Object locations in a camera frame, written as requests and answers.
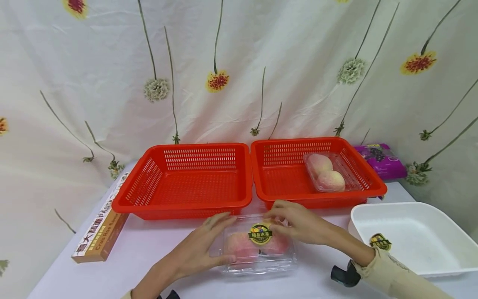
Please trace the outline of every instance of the person's left hand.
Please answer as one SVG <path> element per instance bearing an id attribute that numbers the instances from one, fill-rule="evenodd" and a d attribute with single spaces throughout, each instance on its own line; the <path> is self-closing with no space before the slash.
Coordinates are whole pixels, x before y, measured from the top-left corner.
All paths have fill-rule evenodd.
<path id="1" fill-rule="evenodd" d="M 151 270 L 132 290 L 131 297 L 155 299 L 168 285 L 180 278 L 236 262 L 234 255 L 209 256 L 209 248 L 215 238 L 234 221 L 236 217 L 229 217 L 229 212 L 207 218 L 167 256 L 151 267 Z"/>
<path id="2" fill-rule="evenodd" d="M 171 263 L 176 269 L 175 280 L 236 262 L 234 255 L 209 256 L 209 248 L 216 237 L 234 221 L 236 217 L 229 216 L 229 212 L 207 218 L 203 225 L 192 231 L 165 256 L 164 262 Z"/>

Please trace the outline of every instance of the beige sleeve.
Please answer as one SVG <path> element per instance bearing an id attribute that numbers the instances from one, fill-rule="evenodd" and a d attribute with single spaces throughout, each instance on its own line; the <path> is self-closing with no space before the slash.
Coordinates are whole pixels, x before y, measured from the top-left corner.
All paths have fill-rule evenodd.
<path id="1" fill-rule="evenodd" d="M 128 291 L 128 293 L 126 293 L 126 295 L 121 297 L 121 299 L 131 299 L 131 291 Z"/>
<path id="2" fill-rule="evenodd" d="M 398 299 L 453 299 L 425 278 L 418 276 L 388 252 L 375 248 L 375 258 L 367 267 L 353 262 L 367 283 Z"/>

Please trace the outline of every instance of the fruit label sticker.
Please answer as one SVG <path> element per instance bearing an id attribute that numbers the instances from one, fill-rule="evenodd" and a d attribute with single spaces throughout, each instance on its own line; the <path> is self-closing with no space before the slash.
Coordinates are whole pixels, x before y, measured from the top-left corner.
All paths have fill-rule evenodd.
<path id="1" fill-rule="evenodd" d="M 272 238 L 272 232 L 269 226 L 264 223 L 257 223 L 250 229 L 249 240 L 257 245 L 264 245 Z"/>
<path id="2" fill-rule="evenodd" d="M 376 233 L 370 238 L 370 246 L 378 247 L 385 251 L 391 250 L 391 242 L 385 239 L 385 237 L 381 233 Z"/>

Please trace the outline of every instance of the white backdrop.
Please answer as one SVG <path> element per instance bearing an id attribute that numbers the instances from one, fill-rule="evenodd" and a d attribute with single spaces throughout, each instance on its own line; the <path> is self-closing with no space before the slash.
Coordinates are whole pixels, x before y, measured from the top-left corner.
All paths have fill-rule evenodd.
<path id="1" fill-rule="evenodd" d="M 137 0 L 0 3 L 2 298 L 26 297 L 69 240 L 58 215 L 77 228 L 111 174 L 176 133 L 250 144 L 276 122 L 272 138 L 293 138 L 334 135 L 343 120 L 351 143 L 366 136 L 420 164 L 471 124 L 429 163 L 428 184 L 409 184 L 425 167 L 403 184 L 478 237 L 478 90 L 464 97 L 478 79 L 474 0 L 224 0 L 222 14 L 221 0 L 141 0 L 143 18 Z M 356 81 L 338 83 L 350 58 Z M 209 73 L 227 84 L 211 93 Z"/>

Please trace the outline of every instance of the purple package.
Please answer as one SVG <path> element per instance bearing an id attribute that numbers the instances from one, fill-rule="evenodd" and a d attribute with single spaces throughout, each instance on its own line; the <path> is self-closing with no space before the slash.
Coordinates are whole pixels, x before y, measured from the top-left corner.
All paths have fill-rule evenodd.
<path id="1" fill-rule="evenodd" d="M 368 144 L 354 147 L 379 174 L 382 180 L 394 180 L 407 176 L 407 169 L 386 144 Z"/>

